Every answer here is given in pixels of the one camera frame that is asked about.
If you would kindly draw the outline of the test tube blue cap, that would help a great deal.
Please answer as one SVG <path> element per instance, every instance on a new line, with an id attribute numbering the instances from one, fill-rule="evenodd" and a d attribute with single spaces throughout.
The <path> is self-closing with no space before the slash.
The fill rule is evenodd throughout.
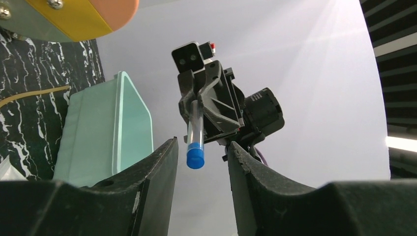
<path id="1" fill-rule="evenodd" d="M 191 169 L 200 169 L 205 164 L 204 153 L 204 115 L 197 100 L 190 104 L 187 133 L 186 163 Z"/>

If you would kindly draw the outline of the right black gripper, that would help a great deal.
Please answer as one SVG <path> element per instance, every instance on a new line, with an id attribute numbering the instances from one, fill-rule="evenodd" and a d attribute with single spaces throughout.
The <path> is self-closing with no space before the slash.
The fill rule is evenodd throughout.
<path id="1" fill-rule="evenodd" d="M 242 92 L 232 83 L 233 71 L 224 70 L 218 60 L 205 64 L 199 72 L 188 70 L 177 76 L 181 99 L 179 113 L 186 124 L 190 106 L 197 100 L 202 106 L 204 143 L 219 142 L 236 135 L 244 126 L 241 103 Z"/>

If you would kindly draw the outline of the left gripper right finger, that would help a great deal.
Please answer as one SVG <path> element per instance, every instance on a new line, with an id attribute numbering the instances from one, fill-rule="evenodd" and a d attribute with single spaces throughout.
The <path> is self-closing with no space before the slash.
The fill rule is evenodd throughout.
<path id="1" fill-rule="evenodd" d="M 336 181 L 312 188 L 237 143 L 228 170 L 240 236 L 414 236 L 417 181 Z"/>

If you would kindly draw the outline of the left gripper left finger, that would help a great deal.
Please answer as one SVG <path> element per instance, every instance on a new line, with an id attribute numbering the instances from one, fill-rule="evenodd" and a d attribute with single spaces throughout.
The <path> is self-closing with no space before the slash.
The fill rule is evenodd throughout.
<path id="1" fill-rule="evenodd" d="M 168 139 L 152 154 L 92 187 L 64 181 L 2 181 L 3 236 L 165 236 L 179 146 Z"/>

